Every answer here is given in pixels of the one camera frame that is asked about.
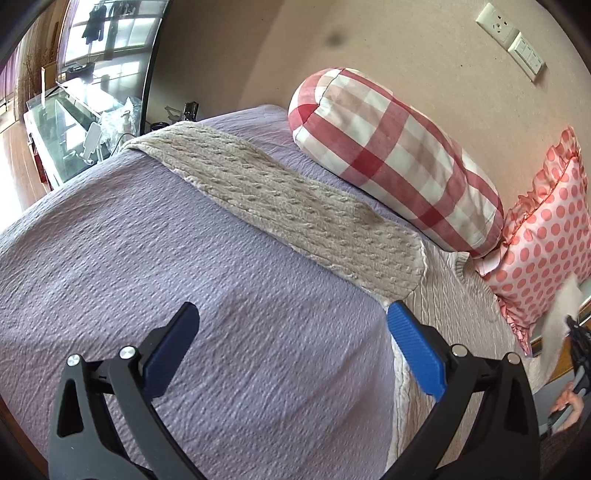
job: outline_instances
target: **switch panel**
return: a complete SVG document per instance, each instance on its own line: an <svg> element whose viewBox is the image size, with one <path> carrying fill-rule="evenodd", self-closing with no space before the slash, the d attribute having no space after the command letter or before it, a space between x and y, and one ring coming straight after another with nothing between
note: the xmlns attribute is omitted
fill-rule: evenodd
<svg viewBox="0 0 591 480"><path fill-rule="evenodd" d="M544 60L540 57L540 54L532 48L530 42L527 41L521 32L515 37L508 52L530 80L534 82L544 66Z"/></svg>

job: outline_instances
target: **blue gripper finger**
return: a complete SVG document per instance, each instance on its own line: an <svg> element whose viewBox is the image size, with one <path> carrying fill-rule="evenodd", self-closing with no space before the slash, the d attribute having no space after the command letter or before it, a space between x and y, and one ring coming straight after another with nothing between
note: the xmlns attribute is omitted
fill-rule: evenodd
<svg viewBox="0 0 591 480"><path fill-rule="evenodd" d="M420 323L401 301L388 308L388 329L402 350L421 389L439 401L446 389L445 366L428 344Z"/></svg>
<svg viewBox="0 0 591 480"><path fill-rule="evenodd" d="M164 395L198 331L199 311L189 302L183 304L166 327L152 330L150 335L157 344L143 366L144 395L147 398ZM150 336L144 342L149 343Z"/></svg>

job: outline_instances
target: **metal screw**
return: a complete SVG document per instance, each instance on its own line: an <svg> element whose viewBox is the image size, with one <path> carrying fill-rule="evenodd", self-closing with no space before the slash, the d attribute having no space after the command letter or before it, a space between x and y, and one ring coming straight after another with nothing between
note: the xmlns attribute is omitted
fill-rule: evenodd
<svg viewBox="0 0 591 480"><path fill-rule="evenodd" d="M119 356L123 360L129 360L135 355L135 348L132 346L124 346L121 350L119 350Z"/></svg>
<svg viewBox="0 0 591 480"><path fill-rule="evenodd" d="M454 356L466 356L468 354L468 349L458 343L452 346L452 353Z"/></svg>
<svg viewBox="0 0 591 480"><path fill-rule="evenodd" d="M80 355L78 355L77 353L75 353L74 355L70 355L68 357L68 366L75 367L79 363L80 363Z"/></svg>
<svg viewBox="0 0 591 480"><path fill-rule="evenodd" d="M519 365L519 363L521 363L521 358L515 352L509 353L509 355L507 355L507 360L509 360L509 363L512 365Z"/></svg>

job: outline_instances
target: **beige knit blanket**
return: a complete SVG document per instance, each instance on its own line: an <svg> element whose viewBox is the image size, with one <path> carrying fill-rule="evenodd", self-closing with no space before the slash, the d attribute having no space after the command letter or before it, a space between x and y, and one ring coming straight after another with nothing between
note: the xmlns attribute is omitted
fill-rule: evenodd
<svg viewBox="0 0 591 480"><path fill-rule="evenodd" d="M393 301L404 300L421 323L437 328L449 344L463 343L473 354L488 358L501 358L517 348L494 294L472 268L468 254L423 243L418 234L380 217L352 195L289 170L251 143L181 122L127 142L124 148L160 161L221 207L359 286L385 310ZM554 325L558 328L552 333L552 347L544 348L542 358L524 361L534 391L546 382L558 358L563 332L560 322ZM420 391L394 341L392 349L397 394L388 465L408 445L433 404ZM444 461L458 456L478 405L475 396Z"/></svg>

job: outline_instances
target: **electrical outlet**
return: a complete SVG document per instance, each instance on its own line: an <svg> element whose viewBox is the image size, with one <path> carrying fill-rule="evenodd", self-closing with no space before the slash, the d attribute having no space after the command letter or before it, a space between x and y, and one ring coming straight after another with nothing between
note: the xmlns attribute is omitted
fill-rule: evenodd
<svg viewBox="0 0 591 480"><path fill-rule="evenodd" d="M479 24L492 38L494 38L505 50L508 50L519 30L498 8L492 4L486 4L480 12L476 23Z"/></svg>

